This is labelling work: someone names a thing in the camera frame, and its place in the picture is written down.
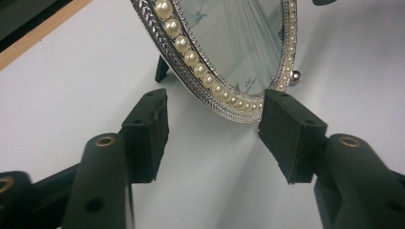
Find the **pearl border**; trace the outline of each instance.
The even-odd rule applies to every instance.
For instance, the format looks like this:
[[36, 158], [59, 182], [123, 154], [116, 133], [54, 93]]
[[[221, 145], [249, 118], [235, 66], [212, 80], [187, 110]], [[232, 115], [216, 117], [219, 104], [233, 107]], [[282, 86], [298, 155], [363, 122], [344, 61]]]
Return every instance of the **pearl border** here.
[[[262, 118], [263, 95], [249, 95], [236, 90], [230, 86], [216, 70], [209, 59], [204, 55], [203, 49], [195, 40], [190, 28], [186, 27], [185, 18], [182, 17], [181, 9], [178, 2], [173, 0], [131, 0], [134, 8], [139, 14], [145, 28], [150, 33], [151, 37], [160, 49], [162, 57], [171, 66], [177, 77], [186, 86], [186, 88], [194, 94], [201, 102], [210, 107], [217, 114], [242, 123], [250, 123], [260, 121]], [[173, 8], [170, 16], [161, 18], [156, 12], [155, 4], [157, 2], [167, 2]], [[285, 91], [291, 77], [293, 61], [296, 48], [296, 0], [284, 0], [284, 24], [285, 24], [285, 39], [283, 47], [283, 57], [281, 60], [278, 76], [269, 85], [269, 88], [277, 91]], [[167, 21], [177, 20], [181, 24], [181, 29], [178, 34], [169, 36], [165, 30], [164, 24]], [[176, 50], [175, 39], [183, 35], [187, 37], [190, 43], [189, 50], [198, 55], [198, 63], [204, 64], [208, 69], [208, 73], [214, 75], [215, 86], [212, 83], [210, 87], [205, 85], [203, 78], [198, 78], [193, 73], [193, 68], [187, 66], [184, 61], [184, 53]], [[228, 98], [224, 101], [222, 94], [218, 88], [226, 89], [233, 99]]]

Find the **white table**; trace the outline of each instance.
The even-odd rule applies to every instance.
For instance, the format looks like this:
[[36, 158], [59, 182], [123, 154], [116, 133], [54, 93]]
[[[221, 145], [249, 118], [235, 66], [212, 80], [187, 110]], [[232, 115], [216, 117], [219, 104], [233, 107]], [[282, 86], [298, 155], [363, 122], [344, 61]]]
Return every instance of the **white table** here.
[[[288, 92], [405, 174], [405, 2], [298, 7], [303, 79]], [[134, 185], [137, 228], [321, 228], [313, 184], [287, 185], [257, 124], [219, 117], [174, 75], [156, 83], [158, 58], [129, 0], [90, 3], [0, 72], [0, 172], [37, 182], [78, 163], [164, 87], [171, 132], [158, 180]]]

